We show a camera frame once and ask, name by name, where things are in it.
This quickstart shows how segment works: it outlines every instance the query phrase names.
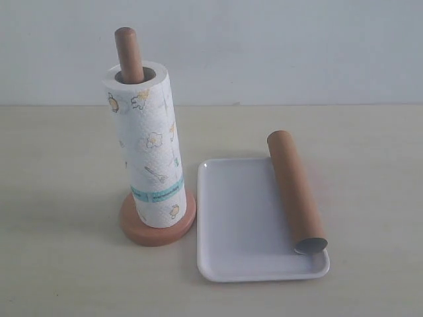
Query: white rectangular plate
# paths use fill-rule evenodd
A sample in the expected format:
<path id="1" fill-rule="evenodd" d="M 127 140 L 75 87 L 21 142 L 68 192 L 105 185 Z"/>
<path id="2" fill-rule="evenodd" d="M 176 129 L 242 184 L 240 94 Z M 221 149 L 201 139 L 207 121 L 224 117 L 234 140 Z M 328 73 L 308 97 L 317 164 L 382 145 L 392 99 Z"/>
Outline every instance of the white rectangular plate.
<path id="1" fill-rule="evenodd" d="M 211 159 L 198 169 L 198 258 L 215 282 L 314 279 L 326 250 L 294 252 L 270 158 Z"/>

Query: table surface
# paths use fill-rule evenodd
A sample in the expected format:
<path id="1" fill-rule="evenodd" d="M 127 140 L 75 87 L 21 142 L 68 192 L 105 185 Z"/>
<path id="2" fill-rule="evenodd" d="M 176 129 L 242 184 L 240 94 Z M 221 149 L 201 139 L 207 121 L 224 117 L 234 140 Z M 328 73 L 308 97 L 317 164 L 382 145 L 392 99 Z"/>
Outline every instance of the table surface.
<path id="1" fill-rule="evenodd" d="M 328 236 L 310 281 L 217 284 L 196 225 L 143 248 L 118 227 L 128 180 L 107 107 L 0 108 L 1 316 L 421 316 L 423 106 L 176 107 L 187 187 L 210 158 L 292 132 Z"/>

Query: paper towel pattern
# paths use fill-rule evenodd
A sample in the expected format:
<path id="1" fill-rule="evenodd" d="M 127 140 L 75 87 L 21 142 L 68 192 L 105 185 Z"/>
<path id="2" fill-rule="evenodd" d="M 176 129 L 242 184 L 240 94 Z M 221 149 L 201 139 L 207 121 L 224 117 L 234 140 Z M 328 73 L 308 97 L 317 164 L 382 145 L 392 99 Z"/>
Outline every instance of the paper towel pattern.
<path id="1" fill-rule="evenodd" d="M 123 85 L 115 79 L 116 66 L 103 83 L 138 214 L 146 225 L 166 228 L 186 211 L 178 132 L 167 70 L 143 64 L 154 70 L 153 79 Z"/>

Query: cardboard tube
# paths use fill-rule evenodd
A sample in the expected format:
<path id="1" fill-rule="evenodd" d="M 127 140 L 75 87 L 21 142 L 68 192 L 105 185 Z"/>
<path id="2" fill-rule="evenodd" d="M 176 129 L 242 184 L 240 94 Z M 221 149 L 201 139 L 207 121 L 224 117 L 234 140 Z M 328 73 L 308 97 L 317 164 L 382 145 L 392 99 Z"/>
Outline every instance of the cardboard tube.
<path id="1" fill-rule="evenodd" d="M 118 50 L 122 83 L 141 84 L 144 81 L 144 70 L 137 43 L 137 34 L 132 28 L 119 28 L 114 33 Z"/>
<path id="2" fill-rule="evenodd" d="M 292 136 L 275 131 L 267 143 L 294 250 L 299 254 L 320 252 L 328 242 Z"/>

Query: wooden pole top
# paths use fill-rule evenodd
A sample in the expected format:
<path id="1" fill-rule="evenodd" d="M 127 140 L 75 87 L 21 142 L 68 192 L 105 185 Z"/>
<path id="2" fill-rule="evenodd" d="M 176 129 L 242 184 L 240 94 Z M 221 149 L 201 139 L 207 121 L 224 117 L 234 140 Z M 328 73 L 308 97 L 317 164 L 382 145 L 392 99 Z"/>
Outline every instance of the wooden pole top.
<path id="1" fill-rule="evenodd" d="M 114 39 L 123 83 L 129 85 L 142 83 L 144 71 L 135 30 L 128 27 L 119 28 L 114 33 Z"/>

